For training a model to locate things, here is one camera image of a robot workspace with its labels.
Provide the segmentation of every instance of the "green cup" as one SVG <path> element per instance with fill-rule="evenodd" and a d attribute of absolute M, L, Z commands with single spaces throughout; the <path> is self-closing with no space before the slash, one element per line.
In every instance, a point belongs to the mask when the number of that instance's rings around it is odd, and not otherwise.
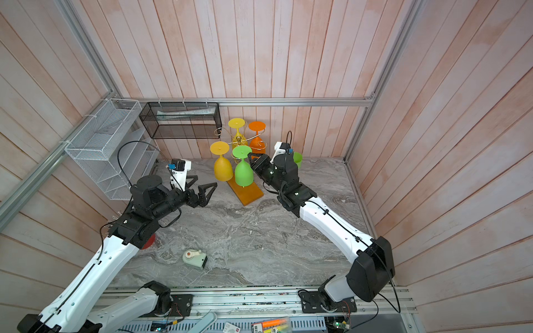
<path fill-rule="evenodd" d="M 302 154 L 300 154 L 299 152 L 294 152 L 293 160 L 294 160 L 294 163 L 298 165 L 298 169 L 302 167 L 302 159 L 303 159 Z"/>
<path fill-rule="evenodd" d="M 235 182 L 239 186 L 248 186 L 254 182 L 254 171 L 244 159 L 252 152 L 247 145 L 239 145 L 233 149 L 233 156 L 241 159 L 235 167 Z"/>

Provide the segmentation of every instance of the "black mesh basket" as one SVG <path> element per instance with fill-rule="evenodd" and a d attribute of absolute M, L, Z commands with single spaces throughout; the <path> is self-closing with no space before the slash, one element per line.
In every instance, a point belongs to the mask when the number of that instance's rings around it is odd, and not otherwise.
<path fill-rule="evenodd" d="M 152 139 L 219 139 L 218 103 L 148 102 L 139 116 Z"/>

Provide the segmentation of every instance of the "white wire basket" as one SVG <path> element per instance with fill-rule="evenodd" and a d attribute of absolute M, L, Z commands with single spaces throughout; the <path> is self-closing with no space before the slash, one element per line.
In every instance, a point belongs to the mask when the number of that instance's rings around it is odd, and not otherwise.
<path fill-rule="evenodd" d="M 153 147 L 130 141 L 141 140 L 144 128 L 131 131 L 141 112 L 134 100 L 109 100 L 66 147 L 66 152 L 111 200 L 129 200 L 130 183 L 150 173 L 158 156 Z M 144 142 L 157 146 L 148 138 Z M 120 150 L 120 165 L 117 154 Z"/>

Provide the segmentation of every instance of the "wire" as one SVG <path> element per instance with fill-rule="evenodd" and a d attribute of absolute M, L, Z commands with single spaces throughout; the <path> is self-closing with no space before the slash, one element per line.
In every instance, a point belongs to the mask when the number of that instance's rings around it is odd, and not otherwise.
<path fill-rule="evenodd" d="M 352 318 L 350 317 L 350 314 L 351 314 L 350 306 L 348 305 L 348 303 L 345 300 L 343 300 L 343 302 L 344 302 L 344 304 L 346 304 L 346 307 L 348 308 L 348 320 L 350 321 L 350 328 L 351 328 L 352 327 Z"/>
<path fill-rule="evenodd" d="M 170 221 L 170 223 L 168 223 L 167 225 L 165 225 L 165 226 L 159 225 L 161 228 L 168 228 L 169 226 L 171 226 L 172 224 L 174 224 L 174 222 L 176 222 L 177 220 L 180 219 L 180 217 L 181 217 L 181 208 L 178 207 L 177 209 L 180 211 L 180 214 L 179 214 L 175 219 L 173 219 L 172 221 Z"/>
<path fill-rule="evenodd" d="M 129 200 L 127 206 L 126 206 L 126 208 L 124 209 L 124 212 L 129 211 L 129 209 L 130 209 L 130 205 L 131 205 L 131 203 L 132 203 L 132 200 L 133 200 L 133 197 L 130 198 L 130 200 Z M 116 220 L 114 220 L 114 221 L 111 221 L 111 222 L 108 222 L 108 223 L 106 223 L 106 224 L 104 224 L 103 226 L 100 227 L 100 232 L 99 232 L 99 234 L 100 234 L 100 239 L 102 240 L 102 250 L 100 251 L 100 254 L 98 255 L 98 258 L 96 258 L 96 261 L 100 260 L 100 257 L 102 256 L 102 253 L 103 253 L 103 235 L 102 235 L 102 229 L 103 229 L 103 227 L 105 227 L 106 225 L 113 224 L 113 223 L 115 223 L 117 220 L 118 220 L 118 219 L 116 219 Z"/>
<path fill-rule="evenodd" d="M 180 312 L 180 308 L 178 308 L 177 303 L 176 303 L 176 311 L 177 311 L 177 312 L 180 314 L 180 316 L 181 316 L 181 319 L 180 319 L 180 320 L 177 320 L 177 322 L 180 322 L 180 321 L 185 320 L 185 316 L 184 316 L 183 314 L 181 314 L 181 312 Z"/>
<path fill-rule="evenodd" d="M 287 142 L 289 145 L 293 143 L 293 131 L 287 132 L 287 136 L 285 137 L 285 142 Z"/>
<path fill-rule="evenodd" d="M 361 325 L 363 325 L 363 324 L 365 324 L 365 323 L 369 322 L 370 320 L 372 320 L 372 319 L 374 319 L 374 318 L 377 317 L 377 314 L 379 313 L 379 306 L 377 306 L 377 303 L 376 303 L 375 300 L 372 300 L 372 302 L 374 302 L 374 304 L 376 304 L 376 308 L 377 308 L 376 314 L 375 314 L 372 318 L 370 318 L 370 319 L 368 319 L 368 320 L 365 320 L 364 322 L 361 322 L 361 323 L 355 325 L 354 327 L 352 327 L 352 326 L 350 325 L 350 329 L 354 329 L 354 328 L 356 328 L 357 326 L 361 326 Z"/>
<path fill-rule="evenodd" d="M 304 298 L 302 297 L 302 295 L 300 295 L 300 292 L 302 292 L 302 291 L 304 291 L 304 292 L 306 292 L 308 295 L 310 295 L 310 293 L 309 293 L 308 290 L 300 289 L 300 290 L 298 290 L 298 292 L 297 292 L 298 297 L 299 297 L 302 301 L 304 301 L 304 302 L 311 303 L 311 301 L 309 301 L 309 299 L 304 299 Z"/>
<path fill-rule="evenodd" d="M 381 293 L 378 293 L 378 295 L 380 295 L 381 297 L 385 298 L 385 300 L 387 302 L 389 302 L 389 304 L 392 306 L 392 308 L 398 312 L 398 313 L 401 313 L 401 308 L 400 308 L 400 300 L 398 299 L 398 294 L 396 293 L 396 287 L 394 286 L 394 283 L 392 283 L 392 276 L 391 276 L 391 273 L 389 272 L 389 270 L 387 269 L 387 266 L 385 265 L 385 263 L 383 262 L 383 260 L 381 260 L 380 256 L 377 255 L 376 251 L 374 251 L 374 249 L 372 249 L 370 246 L 368 246 L 368 244 L 366 244 L 360 237 L 359 238 L 359 241 L 361 241 L 361 243 L 365 244 L 367 246 L 367 248 L 369 248 L 370 250 L 372 250 L 372 252 L 374 252 L 374 254 L 376 255 L 376 257 L 379 259 L 379 261 L 381 262 L 381 264 L 383 265 L 383 268 L 385 268 L 385 271 L 387 272 L 387 275 L 389 276 L 389 281 L 391 283 L 391 286 L 392 286 L 392 290 L 394 290 L 394 295 L 396 296 L 396 302 L 398 303 L 398 309 L 396 309 L 394 307 L 394 305 L 392 305 L 391 301 L 389 301 L 385 296 L 381 295 Z"/>
<path fill-rule="evenodd" d="M 347 233 L 349 233 L 350 235 L 356 237 L 356 235 L 354 235 L 350 230 L 346 229 L 346 227 L 344 225 L 342 225 L 339 221 L 337 221 L 336 218 L 334 218 L 330 213 L 329 213 L 329 209 L 324 209 L 321 205 L 319 205 L 318 203 L 314 202 L 314 201 L 311 201 L 311 200 L 306 200 L 304 202 L 312 202 L 313 204 L 317 205 L 320 209 L 322 209 L 322 211 L 324 212 L 324 215 L 328 215 L 329 217 L 331 217 L 333 219 L 333 221 L 337 222 L 338 225 L 340 225 L 344 230 L 346 230 Z"/>
<path fill-rule="evenodd" d="M 130 144 L 130 143 L 133 143 L 133 142 L 142 142 L 144 144 L 147 144 L 149 145 L 150 147 L 153 147 L 155 150 L 157 150 L 161 156 L 163 156 L 163 158 L 165 159 L 165 161 L 167 162 L 167 164 L 170 164 L 170 161 L 169 159 L 163 154 L 162 151 L 159 150 L 159 148 L 157 148 L 156 146 L 154 146 L 153 144 L 151 143 L 148 143 L 148 142 L 145 142 L 145 141 L 141 141 L 141 140 L 133 140 L 133 141 L 129 141 L 129 142 L 126 142 L 124 143 L 122 146 L 120 146 L 120 148 L 118 149 L 118 153 L 117 153 L 117 162 L 118 162 L 118 167 L 120 168 L 120 171 L 122 171 L 122 173 L 126 176 L 126 179 L 128 180 L 128 183 L 130 184 L 130 186 L 133 186 L 132 185 L 132 182 L 130 181 L 130 179 L 128 178 L 128 176 L 126 175 L 126 173 L 124 172 L 124 170 L 122 169 L 122 165 L 120 164 L 120 159 L 119 159 L 119 156 L 120 156 L 120 150 L 122 148 L 124 148 L 125 145 L 127 144 Z M 174 179 L 174 181 L 176 182 L 176 184 L 180 187 L 180 190 L 182 192 L 183 191 L 183 188 L 181 187 L 181 185 L 179 184 L 179 182 L 177 181 L 176 177 L 174 177 L 174 174 L 172 173 L 172 171 L 170 169 L 168 169 L 168 172 L 170 172 L 170 176 Z"/>
<path fill-rule="evenodd" d="M 269 190 L 269 189 L 267 189 L 267 188 L 265 187 L 265 182 L 263 182 L 263 188 L 264 188 L 264 189 L 265 189 L 265 191 L 266 191 L 266 192 L 268 192 L 268 193 L 272 193 L 272 194 L 279 194 L 279 193 L 278 193 L 278 192 L 276 192 L 276 191 L 272 191 L 272 190 Z"/>
<path fill-rule="evenodd" d="M 165 323 L 165 327 L 168 326 L 168 318 L 170 318 L 170 314 L 172 313 L 172 303 L 170 303 L 170 310 L 168 310 L 168 315 L 167 315 L 167 321 Z"/>

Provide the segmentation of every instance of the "yellow wine glass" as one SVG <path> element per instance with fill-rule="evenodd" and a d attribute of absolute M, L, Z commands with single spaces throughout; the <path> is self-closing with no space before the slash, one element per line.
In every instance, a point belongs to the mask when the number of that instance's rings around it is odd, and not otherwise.
<path fill-rule="evenodd" d="M 244 134 L 239 132 L 239 128 L 244 127 L 245 124 L 246 122 L 242 118 L 233 118 L 228 122 L 228 126 L 237 131 L 237 134 L 235 134 L 232 138 L 233 148 L 238 145 L 248 145 L 248 141 L 246 141 Z"/>
<path fill-rule="evenodd" d="M 224 157 L 224 154 L 230 150 L 230 146 L 222 141 L 217 141 L 211 145 L 211 153 L 219 155 L 219 158 L 215 161 L 215 178 L 221 182 L 227 182 L 233 178 L 233 168 L 231 162 Z"/>

